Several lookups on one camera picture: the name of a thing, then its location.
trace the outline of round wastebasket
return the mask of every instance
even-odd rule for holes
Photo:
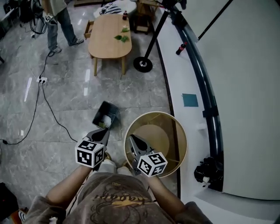
[[[162,152],[168,164],[159,177],[175,172],[187,154],[187,138],[181,124],[170,114],[154,111],[142,114],[129,126],[125,139],[124,151],[126,160],[132,167],[135,158],[129,147],[131,134],[144,138],[157,152]]]

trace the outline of blue square sticker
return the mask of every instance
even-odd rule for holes
[[[195,94],[182,94],[184,107],[198,107],[197,97]]]

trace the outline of electrical outlet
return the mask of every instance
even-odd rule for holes
[[[41,80],[41,83],[43,83],[43,81],[45,81],[44,83],[46,83],[48,78],[46,78],[46,77],[41,77],[41,78],[38,77],[36,82],[40,82],[40,80]]]

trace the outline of black handrail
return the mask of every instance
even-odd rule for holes
[[[212,157],[216,157],[220,152],[223,151],[221,126],[216,100],[203,60],[196,45],[191,40],[188,30],[186,29],[186,21],[182,14],[177,12],[178,10],[176,10],[176,8],[171,12],[171,19],[182,39],[182,42],[187,42],[185,49],[188,52],[190,61],[192,63],[204,105],[203,116],[206,118],[208,128],[210,155]]]

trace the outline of green leaf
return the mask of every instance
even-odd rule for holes
[[[129,40],[129,37],[128,37],[128,36],[123,36],[123,37],[121,38],[121,41],[122,41],[122,42],[125,42],[125,41],[127,41],[127,40]]]
[[[120,40],[122,38],[122,36],[121,35],[117,35],[114,38],[117,39],[117,40]]]
[[[128,27],[125,27],[125,28],[122,29],[121,33],[125,33],[125,32],[128,32],[128,31],[129,31]]]

